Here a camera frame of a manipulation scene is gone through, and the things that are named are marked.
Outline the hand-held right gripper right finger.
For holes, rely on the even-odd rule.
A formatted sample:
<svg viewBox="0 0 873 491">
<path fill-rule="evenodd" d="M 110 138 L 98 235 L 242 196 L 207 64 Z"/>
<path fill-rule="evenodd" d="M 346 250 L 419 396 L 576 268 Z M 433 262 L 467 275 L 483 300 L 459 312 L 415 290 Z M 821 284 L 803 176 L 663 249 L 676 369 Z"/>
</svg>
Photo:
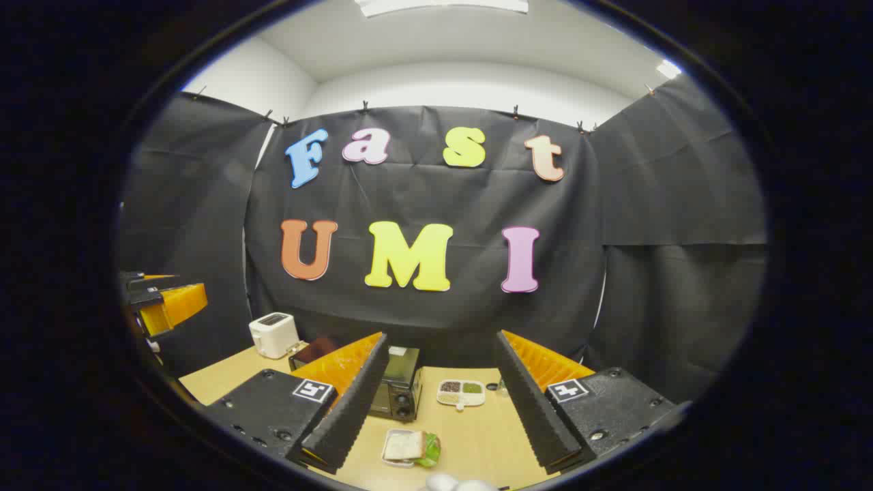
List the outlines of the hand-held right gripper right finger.
<svg viewBox="0 0 873 491">
<path fill-rule="evenodd" d="M 517 333 L 497 333 L 494 358 L 537 463 L 548 473 L 611 457 L 680 409 L 630 371 L 590 370 Z"/>
</svg>

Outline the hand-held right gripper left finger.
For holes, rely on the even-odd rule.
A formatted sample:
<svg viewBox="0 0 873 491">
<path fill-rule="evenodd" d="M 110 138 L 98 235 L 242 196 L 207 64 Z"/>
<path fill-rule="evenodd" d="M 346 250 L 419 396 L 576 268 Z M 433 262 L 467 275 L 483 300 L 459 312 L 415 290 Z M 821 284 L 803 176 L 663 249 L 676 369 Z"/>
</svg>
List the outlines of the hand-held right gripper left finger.
<svg viewBox="0 0 873 491">
<path fill-rule="evenodd" d="M 361 432 L 388 363 L 387 336 L 372 333 L 290 374 L 256 371 L 206 405 L 205 415 L 274 461 L 336 473 Z"/>
</svg>

